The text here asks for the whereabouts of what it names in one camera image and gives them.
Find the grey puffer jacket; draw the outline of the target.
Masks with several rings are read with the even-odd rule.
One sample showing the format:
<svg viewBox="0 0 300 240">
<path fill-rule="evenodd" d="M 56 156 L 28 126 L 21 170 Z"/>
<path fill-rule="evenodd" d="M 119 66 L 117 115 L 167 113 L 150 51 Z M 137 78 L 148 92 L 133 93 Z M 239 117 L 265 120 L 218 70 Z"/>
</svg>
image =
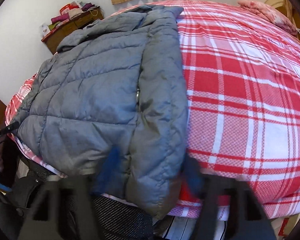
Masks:
<svg viewBox="0 0 300 240">
<path fill-rule="evenodd" d="M 106 193 L 161 219 L 175 206 L 188 104 L 179 6 L 143 5 L 62 40 L 13 121 L 33 154 L 68 176 L 119 150 Z"/>
</svg>

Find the brown wooden desk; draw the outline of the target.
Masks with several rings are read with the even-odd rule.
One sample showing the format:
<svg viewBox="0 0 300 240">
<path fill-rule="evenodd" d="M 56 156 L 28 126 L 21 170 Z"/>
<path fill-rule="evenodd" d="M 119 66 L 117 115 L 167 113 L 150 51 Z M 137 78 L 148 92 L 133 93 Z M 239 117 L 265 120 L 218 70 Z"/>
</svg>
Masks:
<svg viewBox="0 0 300 240">
<path fill-rule="evenodd" d="M 48 34 L 42 38 L 42 42 L 47 46 L 48 50 L 55 54 L 58 45 L 61 41 L 76 31 L 77 29 L 83 29 L 87 25 L 93 23 L 95 20 L 104 19 L 103 11 L 100 7 L 92 7 L 87 11 L 76 15 L 72 19 L 65 20 L 56 25 Z"/>
</svg>

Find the white card box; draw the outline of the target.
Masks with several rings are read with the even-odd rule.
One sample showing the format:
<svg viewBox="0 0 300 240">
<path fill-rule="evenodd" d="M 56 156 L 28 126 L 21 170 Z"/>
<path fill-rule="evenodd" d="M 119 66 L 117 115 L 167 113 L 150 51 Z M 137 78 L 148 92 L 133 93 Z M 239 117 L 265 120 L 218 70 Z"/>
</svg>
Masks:
<svg viewBox="0 0 300 240">
<path fill-rule="evenodd" d="M 46 23 L 40 25 L 39 30 L 42 37 L 45 37 L 47 34 L 50 33 L 50 28 Z"/>
</svg>

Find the magenta folded garment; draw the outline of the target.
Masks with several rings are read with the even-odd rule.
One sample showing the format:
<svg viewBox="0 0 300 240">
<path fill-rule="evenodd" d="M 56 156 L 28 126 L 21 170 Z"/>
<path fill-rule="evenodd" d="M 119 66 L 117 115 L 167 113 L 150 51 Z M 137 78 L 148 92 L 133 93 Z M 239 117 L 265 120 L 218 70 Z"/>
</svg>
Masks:
<svg viewBox="0 0 300 240">
<path fill-rule="evenodd" d="M 66 13 L 66 14 L 62 14 L 62 15 L 51 18 L 51 23 L 55 24 L 57 22 L 63 22 L 63 21 L 68 20 L 68 19 L 69 19 L 69 14 Z"/>
</svg>

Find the red white box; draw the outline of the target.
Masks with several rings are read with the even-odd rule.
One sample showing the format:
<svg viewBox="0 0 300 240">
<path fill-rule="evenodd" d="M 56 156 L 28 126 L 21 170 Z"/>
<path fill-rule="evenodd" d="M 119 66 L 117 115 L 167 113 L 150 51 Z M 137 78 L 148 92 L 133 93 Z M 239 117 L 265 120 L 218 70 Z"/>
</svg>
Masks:
<svg viewBox="0 0 300 240">
<path fill-rule="evenodd" d="M 77 9 L 77 8 L 79 8 L 79 6 L 78 6 L 77 4 L 74 4 L 74 3 L 68 3 L 68 4 L 66 4 L 65 6 L 63 6 L 63 7 L 59 10 L 59 12 L 60 12 L 61 15 L 63 15 L 63 14 L 68 13 L 70 10 L 72 10 L 72 9 Z"/>
</svg>

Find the red white plaid bedspread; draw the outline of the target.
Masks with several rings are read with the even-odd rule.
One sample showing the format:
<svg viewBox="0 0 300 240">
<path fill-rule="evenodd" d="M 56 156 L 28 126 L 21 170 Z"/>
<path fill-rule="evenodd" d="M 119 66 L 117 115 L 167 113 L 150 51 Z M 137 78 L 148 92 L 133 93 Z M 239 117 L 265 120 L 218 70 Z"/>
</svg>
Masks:
<svg viewBox="0 0 300 240">
<path fill-rule="evenodd" d="M 186 153 L 206 172 L 246 180 L 269 218 L 300 213 L 300 41 L 231 5 L 157 4 L 183 9 L 177 26 L 189 114 Z M 14 138 L 28 158 L 67 176 Z M 179 181 L 167 215 L 196 218 L 199 200 Z"/>
</svg>

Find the pink floral pillow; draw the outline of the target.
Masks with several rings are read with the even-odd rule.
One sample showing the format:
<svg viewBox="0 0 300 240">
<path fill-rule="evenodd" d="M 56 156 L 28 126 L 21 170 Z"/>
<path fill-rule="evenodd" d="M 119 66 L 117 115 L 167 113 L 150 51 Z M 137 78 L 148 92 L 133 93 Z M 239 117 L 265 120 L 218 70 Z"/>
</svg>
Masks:
<svg viewBox="0 0 300 240">
<path fill-rule="evenodd" d="M 274 7 L 252 0 L 238 0 L 237 3 L 242 9 L 252 12 L 253 14 L 286 31 L 290 35 L 297 36 L 298 32 L 296 26 L 291 22 L 291 20 Z"/>
</svg>

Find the beige arched headboard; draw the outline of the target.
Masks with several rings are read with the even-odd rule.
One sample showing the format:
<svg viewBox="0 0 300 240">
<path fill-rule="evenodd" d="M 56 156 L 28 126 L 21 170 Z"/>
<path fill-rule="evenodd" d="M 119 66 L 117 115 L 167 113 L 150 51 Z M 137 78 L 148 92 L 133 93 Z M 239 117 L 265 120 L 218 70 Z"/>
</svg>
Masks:
<svg viewBox="0 0 300 240">
<path fill-rule="evenodd" d="M 293 6 L 289 0 L 266 0 L 265 4 L 274 7 L 290 20 L 293 18 Z"/>
</svg>

